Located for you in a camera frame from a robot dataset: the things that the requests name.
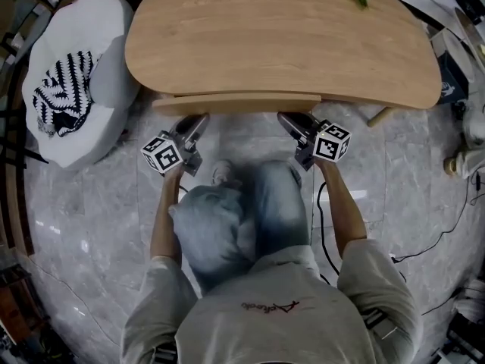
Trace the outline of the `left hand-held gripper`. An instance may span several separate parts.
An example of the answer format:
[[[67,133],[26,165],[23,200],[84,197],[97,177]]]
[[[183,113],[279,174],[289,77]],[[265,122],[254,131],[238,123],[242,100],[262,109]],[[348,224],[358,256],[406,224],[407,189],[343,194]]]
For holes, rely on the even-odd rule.
[[[142,157],[150,168],[165,175],[169,170],[183,165],[184,171],[195,176],[202,164],[196,143],[205,132],[210,115],[187,115],[167,131],[151,138],[141,149]]]

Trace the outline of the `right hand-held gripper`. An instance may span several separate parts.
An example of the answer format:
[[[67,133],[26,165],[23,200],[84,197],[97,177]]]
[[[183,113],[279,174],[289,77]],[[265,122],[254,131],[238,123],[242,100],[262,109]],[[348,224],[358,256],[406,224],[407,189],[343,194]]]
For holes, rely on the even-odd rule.
[[[325,124],[309,113],[278,112],[277,120],[291,137],[299,140],[295,159],[307,171],[315,158],[338,162],[349,148],[352,133],[336,123]]]

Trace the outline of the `wooden table drawer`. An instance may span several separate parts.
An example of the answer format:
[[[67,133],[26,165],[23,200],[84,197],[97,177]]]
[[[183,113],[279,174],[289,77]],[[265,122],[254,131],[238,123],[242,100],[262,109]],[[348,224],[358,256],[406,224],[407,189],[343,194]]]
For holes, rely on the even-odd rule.
[[[264,112],[308,112],[321,97],[301,93],[217,93],[158,99],[154,110],[165,116],[246,114]]]

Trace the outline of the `person's right forearm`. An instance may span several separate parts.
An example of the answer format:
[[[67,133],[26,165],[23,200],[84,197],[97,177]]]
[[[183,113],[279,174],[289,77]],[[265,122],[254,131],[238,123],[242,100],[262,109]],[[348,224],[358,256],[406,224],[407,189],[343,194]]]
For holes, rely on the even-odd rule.
[[[316,158],[314,163],[320,168],[327,184],[336,247],[343,258],[349,243],[367,238],[365,223],[336,164],[320,158]]]

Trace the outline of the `person's left forearm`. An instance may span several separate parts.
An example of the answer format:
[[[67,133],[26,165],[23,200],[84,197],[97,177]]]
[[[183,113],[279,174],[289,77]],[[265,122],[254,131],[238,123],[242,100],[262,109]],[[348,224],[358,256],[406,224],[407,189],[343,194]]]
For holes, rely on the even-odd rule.
[[[168,257],[179,266],[182,265],[180,242],[174,233],[174,222],[169,213],[172,205],[178,203],[180,180],[183,176],[183,166],[170,169],[164,177],[161,198],[155,215],[155,223],[150,243],[150,257]]]

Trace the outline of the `wooden coffee table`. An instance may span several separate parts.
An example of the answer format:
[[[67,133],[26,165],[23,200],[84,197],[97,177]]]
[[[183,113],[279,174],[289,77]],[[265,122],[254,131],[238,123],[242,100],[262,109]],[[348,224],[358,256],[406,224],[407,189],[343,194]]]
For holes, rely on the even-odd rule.
[[[127,67],[166,98],[301,93],[425,110],[437,59],[398,0],[142,0]]]

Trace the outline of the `person's left shoe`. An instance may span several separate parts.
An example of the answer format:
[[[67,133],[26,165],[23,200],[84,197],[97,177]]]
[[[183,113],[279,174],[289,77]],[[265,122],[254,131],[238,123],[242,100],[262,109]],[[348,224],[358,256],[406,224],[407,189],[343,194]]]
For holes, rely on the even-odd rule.
[[[212,169],[211,185],[216,187],[240,188],[242,182],[236,176],[236,171],[231,161],[217,161]]]

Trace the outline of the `person's blue jeans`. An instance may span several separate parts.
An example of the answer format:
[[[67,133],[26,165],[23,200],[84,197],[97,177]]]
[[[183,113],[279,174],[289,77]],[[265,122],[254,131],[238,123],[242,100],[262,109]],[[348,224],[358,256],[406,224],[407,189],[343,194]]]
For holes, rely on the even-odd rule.
[[[240,179],[197,186],[169,208],[182,251],[201,291],[239,278],[265,256],[308,259],[310,233],[301,177],[285,161],[262,162]]]

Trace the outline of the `black white striped cloth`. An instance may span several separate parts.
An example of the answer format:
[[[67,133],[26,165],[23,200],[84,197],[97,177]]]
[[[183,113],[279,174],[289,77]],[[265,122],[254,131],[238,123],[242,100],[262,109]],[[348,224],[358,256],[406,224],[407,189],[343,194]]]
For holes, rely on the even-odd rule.
[[[79,50],[57,60],[45,73],[32,100],[38,128],[49,138],[79,130],[93,104],[89,89],[99,61],[90,50]]]

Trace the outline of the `white bean bag chair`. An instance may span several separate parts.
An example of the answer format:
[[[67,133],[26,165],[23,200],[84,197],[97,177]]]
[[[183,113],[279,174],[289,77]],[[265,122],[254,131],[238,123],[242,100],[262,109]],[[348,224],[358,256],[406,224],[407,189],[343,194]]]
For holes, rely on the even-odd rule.
[[[124,55],[133,9],[125,0],[76,0],[58,10],[30,52],[22,85],[26,123],[40,155],[61,168],[80,170],[108,154],[126,126],[140,85]],[[71,52],[99,56],[89,89],[93,104],[83,126],[63,137],[49,138],[38,128],[32,95],[46,71]]]

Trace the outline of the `black box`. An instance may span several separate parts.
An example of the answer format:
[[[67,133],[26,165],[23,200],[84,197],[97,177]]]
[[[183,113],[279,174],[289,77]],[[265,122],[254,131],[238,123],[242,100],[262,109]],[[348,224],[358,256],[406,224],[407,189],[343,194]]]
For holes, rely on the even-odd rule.
[[[474,79],[471,61],[461,42],[448,29],[431,38],[438,61],[442,88],[438,105],[466,100],[470,80]]]

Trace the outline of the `person's light grey shirt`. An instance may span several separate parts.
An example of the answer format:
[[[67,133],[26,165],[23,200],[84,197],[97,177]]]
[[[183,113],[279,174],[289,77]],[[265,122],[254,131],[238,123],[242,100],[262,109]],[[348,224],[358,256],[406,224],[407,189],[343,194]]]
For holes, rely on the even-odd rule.
[[[389,255],[375,240],[352,241],[330,286],[309,248],[304,262],[265,256],[203,297],[174,260],[153,258],[124,327],[121,364],[149,364],[169,343],[179,364],[411,364],[422,319]],[[370,309],[397,326],[387,339],[366,328]]]

